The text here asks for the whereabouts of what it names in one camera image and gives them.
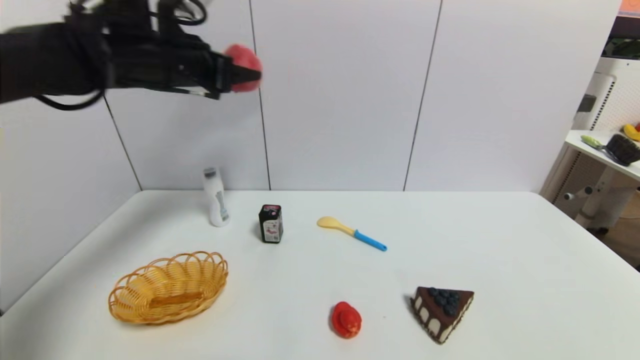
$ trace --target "chocolate cake slice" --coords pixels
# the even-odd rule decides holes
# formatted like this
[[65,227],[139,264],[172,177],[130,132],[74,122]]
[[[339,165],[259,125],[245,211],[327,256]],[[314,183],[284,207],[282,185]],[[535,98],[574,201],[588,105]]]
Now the chocolate cake slice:
[[427,333],[439,344],[456,328],[474,299],[473,291],[423,288],[411,299],[413,312]]

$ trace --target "wicker basket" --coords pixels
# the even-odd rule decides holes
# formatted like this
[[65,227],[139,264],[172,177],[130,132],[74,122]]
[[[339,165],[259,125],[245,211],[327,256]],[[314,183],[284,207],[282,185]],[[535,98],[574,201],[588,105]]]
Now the wicker basket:
[[225,287],[227,274],[227,262],[217,252],[158,259],[116,283],[109,312],[129,323],[178,322],[208,309]]

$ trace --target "wooden floor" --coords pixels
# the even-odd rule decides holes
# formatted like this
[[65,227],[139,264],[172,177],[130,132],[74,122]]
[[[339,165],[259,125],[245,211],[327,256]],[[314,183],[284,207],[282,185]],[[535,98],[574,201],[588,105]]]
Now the wooden floor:
[[640,265],[640,192],[636,192],[622,217],[600,240],[631,266]]

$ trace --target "spoon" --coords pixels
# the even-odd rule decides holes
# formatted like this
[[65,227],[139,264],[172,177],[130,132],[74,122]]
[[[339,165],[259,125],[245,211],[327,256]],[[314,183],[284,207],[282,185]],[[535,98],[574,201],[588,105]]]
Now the spoon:
[[358,231],[357,229],[354,230],[350,227],[346,227],[344,225],[342,225],[336,218],[333,217],[321,217],[318,222],[317,222],[319,227],[326,227],[328,229],[336,229],[336,230],[340,230],[343,233],[346,233],[347,235],[353,236],[354,238],[367,243],[371,246],[373,246],[374,248],[378,249],[378,250],[382,250],[382,251],[387,251],[387,246],[377,242],[376,240],[373,240],[372,238],[362,234],[360,231]]

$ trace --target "red toy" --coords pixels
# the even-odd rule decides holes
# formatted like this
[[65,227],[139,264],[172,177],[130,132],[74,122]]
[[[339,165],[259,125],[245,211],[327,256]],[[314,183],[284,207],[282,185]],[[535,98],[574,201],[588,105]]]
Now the red toy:
[[[226,51],[225,55],[230,56],[234,60],[234,65],[246,67],[248,69],[262,71],[262,63],[260,59],[253,53],[251,49],[246,46],[234,44],[231,45]],[[234,84],[231,86],[231,90],[234,92],[249,92],[254,91],[260,87],[260,80],[251,81],[248,83]]]
[[356,309],[342,301],[333,308],[331,324],[338,335],[351,339],[360,332],[362,317],[360,317],[360,313]]

